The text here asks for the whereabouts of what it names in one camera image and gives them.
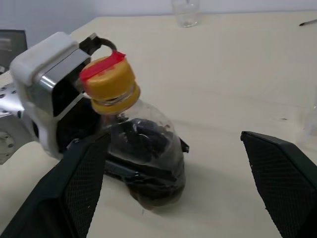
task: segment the red tab on cap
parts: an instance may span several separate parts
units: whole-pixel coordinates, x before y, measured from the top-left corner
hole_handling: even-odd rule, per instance
[[[99,61],[98,63],[96,63],[88,68],[83,69],[79,74],[79,78],[84,83],[85,81],[87,81],[91,77],[95,76],[96,74],[98,74],[98,73],[114,66],[115,64],[123,61],[124,58],[125,58],[125,54],[120,53],[118,51],[112,51],[111,56],[109,56],[108,58],[103,59],[103,60]]]

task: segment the dark liquid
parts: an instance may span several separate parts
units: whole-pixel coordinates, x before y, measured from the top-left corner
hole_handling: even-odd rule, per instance
[[[134,199],[149,210],[178,201],[185,174],[177,136],[142,119],[114,126],[111,136],[110,153],[141,168],[142,172],[124,179]]]

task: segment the table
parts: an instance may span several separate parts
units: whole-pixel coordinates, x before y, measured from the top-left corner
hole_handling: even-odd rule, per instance
[[[190,146],[181,200],[145,211],[125,186],[104,178],[88,233],[97,237],[279,238],[264,208],[240,133],[291,142],[314,104],[317,12],[203,15],[193,28],[173,16],[99,17],[72,33],[96,32],[127,54],[142,99]],[[108,55],[107,48],[93,58]],[[317,161],[317,152],[304,150]],[[56,160],[30,143],[0,167],[0,231]]]

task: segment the clear plastic bottle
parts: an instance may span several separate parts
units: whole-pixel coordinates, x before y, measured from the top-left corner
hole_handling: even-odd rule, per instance
[[[139,99],[140,89],[123,54],[90,63],[81,73],[100,130],[111,131],[108,153],[137,168],[123,181],[146,209],[176,202],[185,186],[181,142],[172,123]]]

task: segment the white wall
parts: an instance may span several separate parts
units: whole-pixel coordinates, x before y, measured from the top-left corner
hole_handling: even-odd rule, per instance
[[[317,10],[317,0],[201,0],[208,13],[294,10]],[[0,29],[25,29],[32,46],[96,16],[159,14],[171,14],[170,0],[0,0]]]

